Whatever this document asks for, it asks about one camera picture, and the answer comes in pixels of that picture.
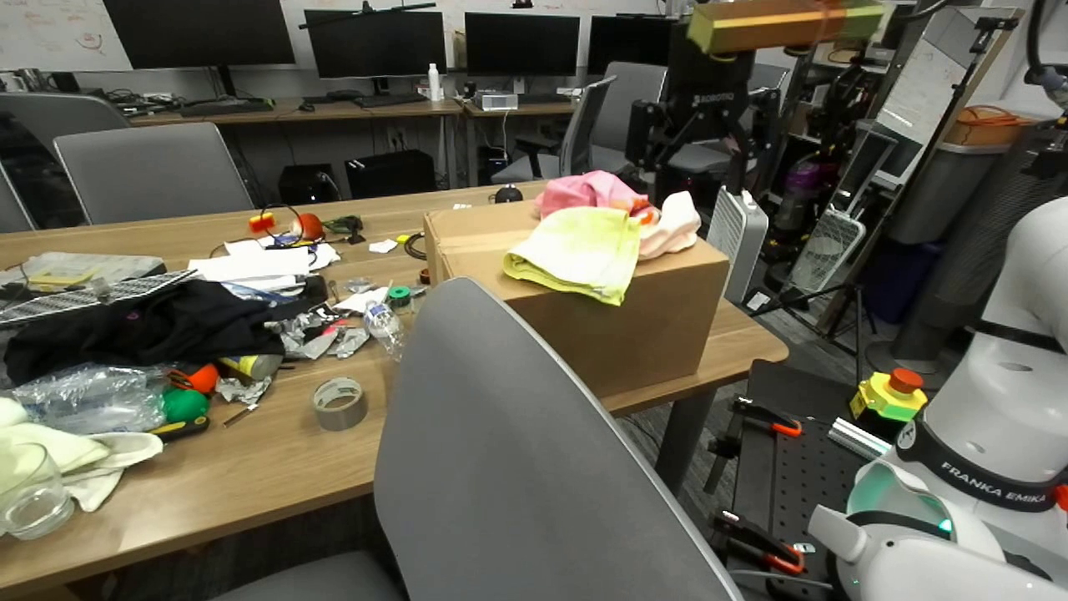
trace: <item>yellow cloth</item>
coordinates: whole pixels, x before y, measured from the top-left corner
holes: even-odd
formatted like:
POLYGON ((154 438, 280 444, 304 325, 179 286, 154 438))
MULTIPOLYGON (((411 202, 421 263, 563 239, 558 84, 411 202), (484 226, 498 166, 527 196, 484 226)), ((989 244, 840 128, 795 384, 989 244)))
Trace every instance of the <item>yellow cloth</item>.
POLYGON ((638 264, 640 228, 616 208, 555 210, 504 255, 504 272, 618 307, 638 264))

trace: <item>red button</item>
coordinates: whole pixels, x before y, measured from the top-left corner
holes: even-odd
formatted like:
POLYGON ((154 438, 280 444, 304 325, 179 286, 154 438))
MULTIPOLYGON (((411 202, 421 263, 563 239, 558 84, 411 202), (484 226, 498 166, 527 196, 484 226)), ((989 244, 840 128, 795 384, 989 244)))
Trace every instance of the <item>red button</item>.
POLYGON ((923 388, 924 379, 912 370, 899 367, 890 374, 888 384, 902 395, 911 395, 916 389, 923 388))

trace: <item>wooden table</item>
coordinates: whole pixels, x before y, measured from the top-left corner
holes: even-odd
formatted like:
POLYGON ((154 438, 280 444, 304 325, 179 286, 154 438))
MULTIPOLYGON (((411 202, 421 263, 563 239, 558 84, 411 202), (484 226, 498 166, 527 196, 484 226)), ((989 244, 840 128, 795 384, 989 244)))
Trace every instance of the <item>wooden table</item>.
POLYGON ((240 112, 233 114, 211 114, 206 116, 182 116, 177 112, 159 112, 144 116, 135 116, 130 123, 137 127, 148 125, 174 125, 176 123, 208 122, 216 125, 241 125, 248 123, 298 123, 308 121, 347 121, 354 118, 410 118, 418 116, 437 116, 444 122, 445 129, 445 171, 449 175, 449 186, 458 185, 456 177, 456 121, 464 109, 452 98, 444 100, 409 102, 376 108, 361 108, 351 101, 341 100, 330 104, 315 105, 314 112, 305 112, 297 107, 303 98, 277 98, 274 110, 263 112, 240 112))
POLYGON ((464 123, 466 125, 468 185, 478 181, 478 141, 475 127, 477 120, 504 118, 505 116, 566 116, 575 112, 575 102, 552 102, 545 105, 520 106, 516 110, 482 110, 472 102, 464 102, 464 123))
MULTIPOLYGON (((544 185, 534 181, 519 188, 533 197, 544 185)), ((302 208, 324 219, 359 213, 364 234, 374 241, 418 231, 427 210, 451 208, 457 202, 486 203, 493 189, 302 208)), ((184 268, 189 258, 207 256, 221 241, 248 235, 247 220, 253 212, 5 234, 0 235, 0 256, 15 263, 48 250, 139 253, 162 256, 169 268, 184 268)), ((342 260, 321 273, 337 281, 362 275, 377 282, 413 283, 425 266, 400 248, 374 254, 366 243, 335 247, 342 260)), ((754 360, 781 362, 786 355, 783 343, 721 302, 697 374, 602 402, 622 416, 689 399, 675 404, 663 446, 668 454, 681 448, 688 463, 704 425, 701 413, 707 414, 716 388, 745 378, 754 360)), ((77 511, 68 523, 38 540, 0 539, 0 597, 59 586, 370 493, 392 365, 381 346, 371 343, 349 360, 324 358, 281 373, 260 409, 231 429, 219 425, 237 408, 213 407, 215 425, 207 432, 172 443, 159 457, 128 470, 95 513, 77 511), (370 412, 356 428, 324 432, 312 413, 311 395, 326 380, 342 376, 363 385, 370 412)))

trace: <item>duct tape roll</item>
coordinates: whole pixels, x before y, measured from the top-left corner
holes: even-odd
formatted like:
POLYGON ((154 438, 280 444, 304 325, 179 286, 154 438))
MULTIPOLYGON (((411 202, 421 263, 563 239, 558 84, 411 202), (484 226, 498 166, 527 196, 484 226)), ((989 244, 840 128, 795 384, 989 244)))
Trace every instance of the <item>duct tape roll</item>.
POLYGON ((319 428, 331 432, 348 430, 367 415, 363 388, 350 378, 334 378, 323 383, 312 396, 312 407, 319 428))

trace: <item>gray office chair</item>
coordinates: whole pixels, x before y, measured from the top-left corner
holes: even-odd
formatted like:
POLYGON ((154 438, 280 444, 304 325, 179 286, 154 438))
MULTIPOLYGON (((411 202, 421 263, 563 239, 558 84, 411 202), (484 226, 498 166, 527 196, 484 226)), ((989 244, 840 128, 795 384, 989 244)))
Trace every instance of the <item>gray office chair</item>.
POLYGON ((668 67, 612 62, 604 73, 615 76, 615 83, 604 96, 604 105, 594 123, 592 137, 593 168, 618 172, 627 165, 627 130, 630 128, 630 107, 635 100, 657 101, 663 93, 668 67))
POLYGON ((527 156, 498 171, 490 179, 494 184, 515 184, 532 179, 552 179, 562 175, 578 175, 593 169, 591 137, 594 123, 613 81, 615 77, 606 77, 586 85, 582 92, 582 99, 579 100, 579 106, 567 124, 567 132, 564 133, 556 156, 539 152, 543 148, 537 145, 524 147, 517 140, 517 147, 527 152, 527 156))
POLYGON ((62 136, 56 149, 90 223, 252 208, 211 123, 62 136))
POLYGON ((85 94, 0 93, 0 112, 13 114, 57 159, 53 141, 60 136, 130 126, 119 109, 85 94))
MULTIPOLYGON (((749 78, 749 89, 782 88, 788 68, 756 63, 749 78)), ((741 125, 749 131, 752 127, 753 114, 747 110, 742 115, 741 125)), ((690 174, 711 173, 716 176, 726 174, 731 164, 731 151, 722 140, 707 143, 684 144, 668 164, 674 169, 690 174)))
POLYGON ((32 230, 33 219, 26 210, 7 170, 0 164, 0 234, 32 230))
MULTIPOLYGON (((412 601, 742 598, 585 385, 470 279, 437 286, 420 311, 375 505, 412 601)), ((380 580, 347 554, 217 601, 395 599, 386 586, 356 589, 362 576, 344 572, 358 570, 380 580)))

